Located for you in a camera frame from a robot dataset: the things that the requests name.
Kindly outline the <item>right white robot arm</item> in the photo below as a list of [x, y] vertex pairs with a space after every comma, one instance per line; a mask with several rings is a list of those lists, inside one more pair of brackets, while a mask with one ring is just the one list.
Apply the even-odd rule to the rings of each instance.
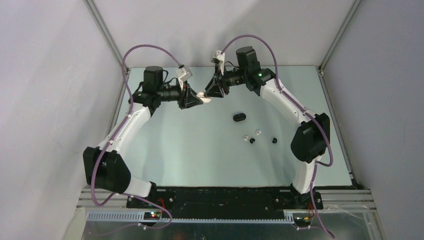
[[277, 79], [273, 70], [261, 67], [252, 46], [237, 49], [236, 57], [238, 65], [227, 70], [225, 53], [216, 50], [211, 54], [215, 72], [204, 96], [223, 98], [229, 94], [230, 87], [245, 85], [294, 124], [296, 131], [290, 149], [299, 163], [291, 184], [296, 191], [291, 194], [290, 201], [295, 208], [304, 209], [311, 202], [308, 192], [315, 185], [315, 167], [330, 142], [330, 118], [326, 113], [316, 114], [302, 105]]

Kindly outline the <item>white earbud charging case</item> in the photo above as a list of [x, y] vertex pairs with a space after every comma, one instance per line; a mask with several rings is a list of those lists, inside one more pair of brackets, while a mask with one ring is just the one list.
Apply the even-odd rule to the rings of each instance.
[[196, 94], [196, 97], [197, 98], [199, 98], [204, 104], [205, 103], [210, 103], [211, 102], [211, 100], [212, 100], [212, 98], [211, 97], [207, 97], [207, 96], [205, 96], [205, 92], [204, 91], [199, 91], [197, 94]]

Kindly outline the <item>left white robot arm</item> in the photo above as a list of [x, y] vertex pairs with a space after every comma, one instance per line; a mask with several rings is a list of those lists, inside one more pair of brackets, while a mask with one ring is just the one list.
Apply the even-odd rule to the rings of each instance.
[[139, 196], [138, 201], [145, 208], [156, 206], [158, 194], [151, 190], [153, 182], [132, 174], [125, 156], [136, 134], [161, 103], [175, 101], [182, 110], [203, 104], [187, 82], [192, 76], [190, 69], [181, 65], [176, 75], [176, 84], [171, 85], [164, 80], [167, 70], [160, 66], [145, 68], [143, 81], [131, 95], [122, 122], [96, 147], [87, 147], [83, 152], [86, 181], [91, 187]]

